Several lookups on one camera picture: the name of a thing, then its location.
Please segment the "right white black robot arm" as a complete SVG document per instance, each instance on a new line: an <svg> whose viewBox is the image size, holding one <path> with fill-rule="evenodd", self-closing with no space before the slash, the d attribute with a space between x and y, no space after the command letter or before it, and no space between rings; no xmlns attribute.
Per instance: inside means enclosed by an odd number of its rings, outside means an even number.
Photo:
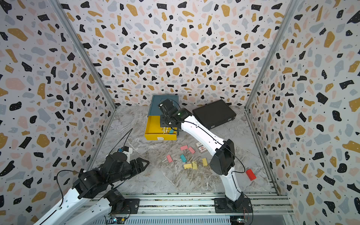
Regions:
<svg viewBox="0 0 360 225"><path fill-rule="evenodd" d="M166 127L177 128L192 135L212 155L210 167L220 176L225 188L226 207L236 212L245 203L245 195L240 189L235 170L235 146L232 140L224 140L202 125L190 111L185 108L167 107L164 103L158 105L166 120Z"/></svg>

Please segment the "yellow top drawer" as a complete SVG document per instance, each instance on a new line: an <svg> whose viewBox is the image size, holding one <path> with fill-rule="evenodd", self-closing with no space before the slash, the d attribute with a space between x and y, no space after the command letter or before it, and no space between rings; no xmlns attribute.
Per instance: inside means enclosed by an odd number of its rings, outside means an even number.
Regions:
<svg viewBox="0 0 360 225"><path fill-rule="evenodd" d="M173 134L169 134L171 128L160 127L160 116L149 116L144 136L148 141L176 141L177 131L174 130Z"/></svg>

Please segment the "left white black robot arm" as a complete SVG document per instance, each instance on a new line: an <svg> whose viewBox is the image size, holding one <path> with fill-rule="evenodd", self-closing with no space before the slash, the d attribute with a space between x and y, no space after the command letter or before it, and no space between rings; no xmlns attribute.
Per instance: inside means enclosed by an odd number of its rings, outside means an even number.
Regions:
<svg viewBox="0 0 360 225"><path fill-rule="evenodd" d="M101 166L80 172L72 188L36 224L89 225L100 218L125 224L138 213L140 199L126 199L114 184L144 172L149 164L140 157L128 161L122 152L108 155Z"/></svg>

